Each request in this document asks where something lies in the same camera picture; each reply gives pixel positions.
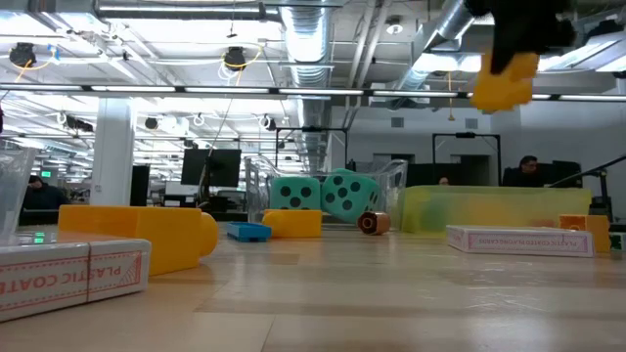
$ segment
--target pink box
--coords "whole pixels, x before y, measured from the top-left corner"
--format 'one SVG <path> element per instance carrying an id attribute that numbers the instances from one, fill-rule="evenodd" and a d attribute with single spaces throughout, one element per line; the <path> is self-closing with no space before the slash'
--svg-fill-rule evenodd
<path id="1" fill-rule="evenodd" d="M 448 244 L 467 253 L 594 256 L 587 231 L 552 228 L 448 226 Z"/>
<path id="2" fill-rule="evenodd" d="M 0 322 L 146 289 L 144 240 L 0 247 Z"/>

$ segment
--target small cylinder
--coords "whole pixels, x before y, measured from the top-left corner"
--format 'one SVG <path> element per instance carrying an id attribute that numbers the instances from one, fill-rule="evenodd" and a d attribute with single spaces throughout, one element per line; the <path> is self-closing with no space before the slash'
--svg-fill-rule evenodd
<path id="1" fill-rule="evenodd" d="M 366 235 L 379 236 L 389 231 L 391 220 L 386 213 L 366 211 L 359 217 L 357 226 Z"/>

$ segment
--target yellow plastic block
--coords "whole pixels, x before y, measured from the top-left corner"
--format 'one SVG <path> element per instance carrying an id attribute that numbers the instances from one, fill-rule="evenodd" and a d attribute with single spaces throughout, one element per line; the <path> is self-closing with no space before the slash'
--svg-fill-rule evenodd
<path id="1" fill-rule="evenodd" d="M 267 209 L 263 225 L 272 228 L 272 239 L 319 238 L 322 236 L 322 211 Z"/>
<path id="2" fill-rule="evenodd" d="M 199 209 L 96 205 L 62 206 L 59 231 L 148 240 L 151 276 L 197 267 L 218 234 L 215 220 Z"/>
<path id="3" fill-rule="evenodd" d="M 604 215 L 561 215 L 559 227 L 566 230 L 589 231 L 594 235 L 596 252 L 610 251 L 608 218 Z"/>
<path id="4" fill-rule="evenodd" d="M 479 110 L 512 110 L 532 100 L 532 78 L 539 65 L 533 53 L 515 54 L 501 74 L 491 74 L 491 55 L 482 56 L 471 102 Z"/>

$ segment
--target ductwork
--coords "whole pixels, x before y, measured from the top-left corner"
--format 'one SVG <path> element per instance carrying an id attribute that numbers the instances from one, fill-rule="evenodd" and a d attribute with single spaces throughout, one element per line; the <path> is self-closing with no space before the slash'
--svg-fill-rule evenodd
<path id="1" fill-rule="evenodd" d="M 280 9 L 285 24 L 285 42 L 289 60 L 296 64 L 322 64 L 328 56 L 330 15 L 326 8 L 283 7 Z M 326 87 L 329 71 L 320 66 L 294 66 L 291 77 L 296 87 Z M 297 101 L 300 126 L 328 127 L 331 122 L 331 105 L 325 100 L 299 99 Z M 319 146 L 320 136 L 302 133 L 303 142 L 298 146 L 306 155 L 311 171 L 320 169 L 324 163 L 326 148 Z M 326 142 L 323 133 L 322 141 Z"/>
<path id="2" fill-rule="evenodd" d="M 464 3 L 465 0 L 446 0 L 436 20 L 420 26 L 413 43 L 414 64 L 395 83 L 393 89 L 418 90 L 422 87 L 430 72 L 415 70 L 415 63 L 426 50 L 448 40 L 460 39 L 465 34 L 473 22 L 473 16 Z M 403 101 L 392 100 L 390 108 L 399 109 Z"/>

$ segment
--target teal foam dice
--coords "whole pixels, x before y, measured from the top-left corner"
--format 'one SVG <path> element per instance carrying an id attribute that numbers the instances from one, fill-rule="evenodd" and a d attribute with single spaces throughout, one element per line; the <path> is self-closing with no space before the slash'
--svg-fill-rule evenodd
<path id="1" fill-rule="evenodd" d="M 279 177 L 272 180 L 270 209 L 319 210 L 320 182 L 312 177 Z"/>
<path id="2" fill-rule="evenodd" d="M 345 169 L 334 170 L 322 186 L 322 209 L 334 217 L 356 224 L 365 211 L 377 210 L 380 186 L 373 179 Z"/>

